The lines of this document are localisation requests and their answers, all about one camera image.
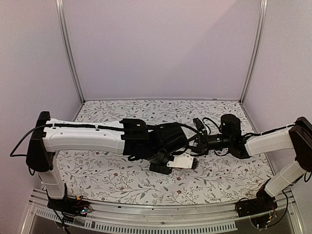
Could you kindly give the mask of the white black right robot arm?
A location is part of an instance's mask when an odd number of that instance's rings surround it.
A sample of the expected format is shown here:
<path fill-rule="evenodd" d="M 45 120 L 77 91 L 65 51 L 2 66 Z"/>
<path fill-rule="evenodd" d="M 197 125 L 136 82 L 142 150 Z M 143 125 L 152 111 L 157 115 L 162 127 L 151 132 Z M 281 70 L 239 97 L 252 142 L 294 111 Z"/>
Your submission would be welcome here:
<path fill-rule="evenodd" d="M 240 119 L 226 114 L 221 117 L 219 134 L 209 135 L 203 121 L 195 118 L 198 133 L 191 137 L 195 146 L 192 151 L 207 155 L 212 150 L 227 149 L 238 159 L 249 159 L 267 152 L 293 149 L 295 159 L 274 177 L 267 180 L 253 199 L 242 199 L 235 205 L 239 217 L 256 215 L 277 208 L 275 197 L 288 186 L 296 183 L 307 172 L 312 171 L 312 124 L 299 117 L 293 124 L 260 134 L 241 132 Z"/>

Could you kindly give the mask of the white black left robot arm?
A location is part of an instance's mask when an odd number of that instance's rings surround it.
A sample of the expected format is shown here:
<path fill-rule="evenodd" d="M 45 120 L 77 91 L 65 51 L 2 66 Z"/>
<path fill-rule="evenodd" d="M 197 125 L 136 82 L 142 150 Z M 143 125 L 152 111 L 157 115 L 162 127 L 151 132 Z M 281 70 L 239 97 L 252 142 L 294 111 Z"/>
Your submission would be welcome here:
<path fill-rule="evenodd" d="M 29 139 L 26 164 L 38 173 L 46 188 L 48 207 L 68 217 L 86 216 L 92 207 L 82 197 L 70 198 L 56 167 L 56 154 L 64 150 L 102 151 L 146 160 L 150 170 L 170 174 L 174 168 L 195 169 L 198 161 L 186 154 L 189 147 L 181 125 L 147 125 L 141 119 L 125 118 L 108 123 L 75 123 L 40 113 L 36 125 L 25 134 Z"/>

